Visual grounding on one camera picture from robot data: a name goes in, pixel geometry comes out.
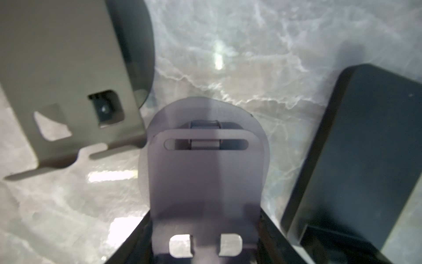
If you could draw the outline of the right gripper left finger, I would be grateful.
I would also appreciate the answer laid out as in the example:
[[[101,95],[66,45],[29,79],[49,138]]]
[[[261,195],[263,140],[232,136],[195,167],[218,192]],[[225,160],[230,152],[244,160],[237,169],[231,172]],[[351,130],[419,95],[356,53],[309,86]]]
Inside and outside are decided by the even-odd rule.
[[[105,264],[152,264],[152,221],[148,211]]]

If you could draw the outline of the dark grey round phone stand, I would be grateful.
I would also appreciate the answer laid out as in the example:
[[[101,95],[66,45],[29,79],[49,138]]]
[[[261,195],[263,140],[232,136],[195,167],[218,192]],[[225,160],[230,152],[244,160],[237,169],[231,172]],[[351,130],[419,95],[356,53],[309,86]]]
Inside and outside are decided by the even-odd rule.
[[[38,165],[8,181],[142,148],[155,44],[144,1],[2,1],[1,85]]]

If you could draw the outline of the black folding phone stand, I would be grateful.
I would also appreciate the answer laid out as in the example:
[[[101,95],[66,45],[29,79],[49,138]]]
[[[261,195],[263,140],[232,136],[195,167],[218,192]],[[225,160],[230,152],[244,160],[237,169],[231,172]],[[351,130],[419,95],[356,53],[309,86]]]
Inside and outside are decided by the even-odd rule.
[[[281,227],[317,264],[381,253],[422,172],[422,85],[371,64],[343,70]]]

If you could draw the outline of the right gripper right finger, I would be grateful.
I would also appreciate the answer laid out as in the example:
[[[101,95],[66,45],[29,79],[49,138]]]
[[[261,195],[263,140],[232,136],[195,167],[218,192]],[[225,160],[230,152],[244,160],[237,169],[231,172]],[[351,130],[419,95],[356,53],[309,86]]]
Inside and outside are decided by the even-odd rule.
[[[259,234],[257,249],[258,264],[307,263],[288,242],[263,209],[260,210],[257,230]]]

